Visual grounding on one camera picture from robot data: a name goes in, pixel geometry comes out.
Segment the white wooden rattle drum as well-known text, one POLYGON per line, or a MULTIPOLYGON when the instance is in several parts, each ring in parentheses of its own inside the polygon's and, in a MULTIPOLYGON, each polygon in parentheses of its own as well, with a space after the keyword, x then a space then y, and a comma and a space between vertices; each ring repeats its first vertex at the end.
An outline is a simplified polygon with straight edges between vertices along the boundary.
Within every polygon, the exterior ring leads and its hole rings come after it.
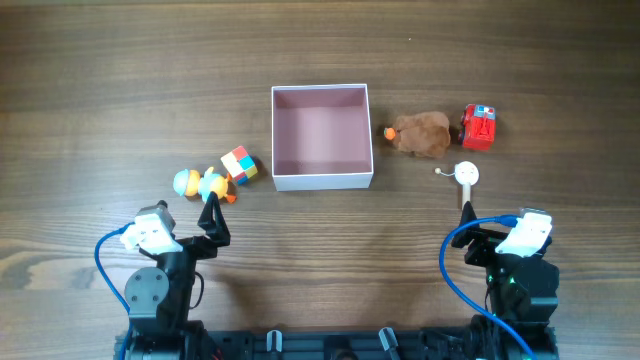
POLYGON ((454 166, 452 173, 445 173, 441 168, 435 168, 434 173, 445 177, 453 177, 461 186, 461 207, 471 201, 471 188, 479 180, 479 170, 475 164, 463 161, 454 166))

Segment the red toy car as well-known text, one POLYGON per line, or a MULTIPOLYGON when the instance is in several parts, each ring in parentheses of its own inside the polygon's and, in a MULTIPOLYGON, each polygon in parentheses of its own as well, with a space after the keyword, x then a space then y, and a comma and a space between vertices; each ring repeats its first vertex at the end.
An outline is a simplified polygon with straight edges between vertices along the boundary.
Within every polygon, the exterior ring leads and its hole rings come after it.
POLYGON ((458 136, 466 149, 488 151, 495 140, 496 110, 481 104, 468 104, 461 117, 462 129, 458 136))

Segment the brown plush bear toy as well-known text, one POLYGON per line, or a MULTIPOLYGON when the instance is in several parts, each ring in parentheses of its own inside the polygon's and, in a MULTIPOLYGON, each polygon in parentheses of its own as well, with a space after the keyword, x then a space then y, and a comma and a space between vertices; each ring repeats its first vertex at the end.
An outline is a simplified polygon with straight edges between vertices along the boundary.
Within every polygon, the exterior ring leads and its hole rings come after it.
POLYGON ((384 137, 402 153, 442 158, 451 143, 449 126, 448 117, 439 111, 403 115, 384 129, 384 137))

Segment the white box pink interior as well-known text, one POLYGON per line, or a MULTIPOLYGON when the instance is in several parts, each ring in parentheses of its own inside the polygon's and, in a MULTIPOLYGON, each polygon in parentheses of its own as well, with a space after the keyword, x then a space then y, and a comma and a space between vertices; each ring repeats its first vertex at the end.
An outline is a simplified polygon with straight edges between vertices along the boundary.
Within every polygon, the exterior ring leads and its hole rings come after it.
POLYGON ((374 174, 368 86, 274 86, 276 190, 366 189, 374 174))

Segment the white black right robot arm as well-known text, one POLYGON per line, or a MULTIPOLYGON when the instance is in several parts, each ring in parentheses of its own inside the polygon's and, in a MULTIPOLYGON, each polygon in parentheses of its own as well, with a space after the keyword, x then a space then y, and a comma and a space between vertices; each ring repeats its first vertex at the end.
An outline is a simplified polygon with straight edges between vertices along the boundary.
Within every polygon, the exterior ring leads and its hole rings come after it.
POLYGON ((468 359, 557 359, 549 327, 559 301, 559 269, 544 259, 552 243, 552 217, 535 209, 478 218, 469 201, 459 226, 445 238, 440 271, 448 286, 477 311, 463 337, 468 359), (485 303, 464 294, 446 273, 446 247, 466 248, 464 262, 486 272, 485 303))

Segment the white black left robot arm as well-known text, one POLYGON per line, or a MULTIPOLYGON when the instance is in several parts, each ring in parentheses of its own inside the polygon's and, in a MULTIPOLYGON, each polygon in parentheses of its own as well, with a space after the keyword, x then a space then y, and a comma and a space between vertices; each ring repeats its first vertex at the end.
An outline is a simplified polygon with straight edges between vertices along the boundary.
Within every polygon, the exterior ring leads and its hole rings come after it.
POLYGON ((222 359, 221 348, 201 321, 188 314, 192 289, 202 276, 196 272, 200 260, 213 259, 218 249, 230 244, 218 196, 207 196, 198 220, 202 235, 178 239, 175 220, 161 200, 141 209, 124 231, 128 249, 154 260, 128 279, 124 298, 129 306, 129 330, 122 340, 120 359, 222 359))

